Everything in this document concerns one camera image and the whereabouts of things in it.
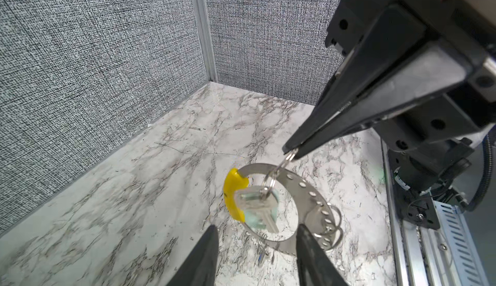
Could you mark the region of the pale green key tag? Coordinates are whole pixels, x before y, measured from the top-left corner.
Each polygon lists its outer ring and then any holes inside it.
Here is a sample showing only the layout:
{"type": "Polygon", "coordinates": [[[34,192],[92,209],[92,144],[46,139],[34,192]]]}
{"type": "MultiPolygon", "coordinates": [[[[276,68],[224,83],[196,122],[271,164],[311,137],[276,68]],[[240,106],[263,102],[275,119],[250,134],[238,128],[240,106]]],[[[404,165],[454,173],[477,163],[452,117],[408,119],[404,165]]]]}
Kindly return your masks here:
{"type": "Polygon", "coordinates": [[[244,223],[250,229],[280,232],[276,224],[278,197],[268,187],[255,185],[237,190],[235,204],[244,213],[244,223]]]}

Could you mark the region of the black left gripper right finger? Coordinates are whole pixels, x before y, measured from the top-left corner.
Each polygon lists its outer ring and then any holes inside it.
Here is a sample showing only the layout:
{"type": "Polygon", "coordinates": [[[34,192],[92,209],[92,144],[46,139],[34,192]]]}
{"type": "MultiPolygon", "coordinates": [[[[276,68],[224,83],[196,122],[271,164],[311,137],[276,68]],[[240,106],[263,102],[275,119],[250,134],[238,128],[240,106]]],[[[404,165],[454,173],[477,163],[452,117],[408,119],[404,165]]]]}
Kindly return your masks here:
{"type": "Polygon", "coordinates": [[[347,286],[345,279],[303,224],[297,229],[296,249],[299,285],[347,286]]]}

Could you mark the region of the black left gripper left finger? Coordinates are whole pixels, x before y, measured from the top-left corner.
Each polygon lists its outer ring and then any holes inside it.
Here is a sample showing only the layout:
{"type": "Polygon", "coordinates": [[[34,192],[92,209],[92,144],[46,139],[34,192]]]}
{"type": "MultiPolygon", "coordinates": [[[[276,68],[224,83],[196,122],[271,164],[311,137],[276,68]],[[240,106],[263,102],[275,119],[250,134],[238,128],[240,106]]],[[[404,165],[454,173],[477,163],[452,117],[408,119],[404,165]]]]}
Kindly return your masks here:
{"type": "Polygon", "coordinates": [[[170,279],[167,286],[214,285],[218,249],[218,229],[215,225],[211,225],[170,279]]]}

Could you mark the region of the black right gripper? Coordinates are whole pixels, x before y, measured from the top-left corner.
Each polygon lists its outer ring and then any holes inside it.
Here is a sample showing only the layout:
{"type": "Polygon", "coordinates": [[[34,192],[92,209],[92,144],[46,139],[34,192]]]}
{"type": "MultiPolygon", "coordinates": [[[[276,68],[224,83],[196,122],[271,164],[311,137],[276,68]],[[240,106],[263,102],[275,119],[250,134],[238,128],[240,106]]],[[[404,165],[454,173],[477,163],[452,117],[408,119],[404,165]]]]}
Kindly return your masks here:
{"type": "Polygon", "coordinates": [[[285,154],[367,128],[405,152],[495,126],[495,0],[340,0],[326,43],[350,59],[285,154]]]}

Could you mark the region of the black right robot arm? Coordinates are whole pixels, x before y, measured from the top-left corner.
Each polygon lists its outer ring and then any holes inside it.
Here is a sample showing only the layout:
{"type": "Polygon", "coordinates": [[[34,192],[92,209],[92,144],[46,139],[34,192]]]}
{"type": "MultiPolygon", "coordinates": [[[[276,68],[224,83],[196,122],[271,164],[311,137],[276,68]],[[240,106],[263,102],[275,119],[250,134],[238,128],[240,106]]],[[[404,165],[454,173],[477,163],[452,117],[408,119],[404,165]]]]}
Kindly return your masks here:
{"type": "Polygon", "coordinates": [[[470,135],[495,124],[495,0],[340,0],[325,40],[344,61],[283,151],[373,128],[399,217],[438,229],[433,200],[470,166],[470,135]]]}

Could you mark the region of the yellow capped key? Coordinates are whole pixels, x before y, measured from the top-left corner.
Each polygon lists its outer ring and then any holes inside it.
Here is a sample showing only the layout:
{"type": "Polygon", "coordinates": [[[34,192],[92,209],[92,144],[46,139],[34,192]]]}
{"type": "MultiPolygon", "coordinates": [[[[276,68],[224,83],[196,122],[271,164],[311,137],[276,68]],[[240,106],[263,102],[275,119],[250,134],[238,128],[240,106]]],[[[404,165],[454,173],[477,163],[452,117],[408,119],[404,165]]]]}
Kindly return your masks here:
{"type": "Polygon", "coordinates": [[[235,192],[246,189],[249,186],[249,179],[240,175],[236,168],[229,171],[223,184],[223,199],[229,215],[232,219],[243,223],[245,221],[244,212],[235,203],[235,192]]]}

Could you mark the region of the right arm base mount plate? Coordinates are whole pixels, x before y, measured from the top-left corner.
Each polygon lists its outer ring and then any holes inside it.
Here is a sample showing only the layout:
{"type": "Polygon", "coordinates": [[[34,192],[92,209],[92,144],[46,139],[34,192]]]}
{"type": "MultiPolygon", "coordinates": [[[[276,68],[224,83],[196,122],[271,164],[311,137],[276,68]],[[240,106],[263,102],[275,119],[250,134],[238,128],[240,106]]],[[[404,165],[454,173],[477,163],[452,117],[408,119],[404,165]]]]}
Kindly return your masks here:
{"type": "Polygon", "coordinates": [[[440,221],[435,205],[430,196],[422,196],[416,199],[404,198],[397,205],[399,217],[418,227],[425,229],[440,229],[440,221]]]}

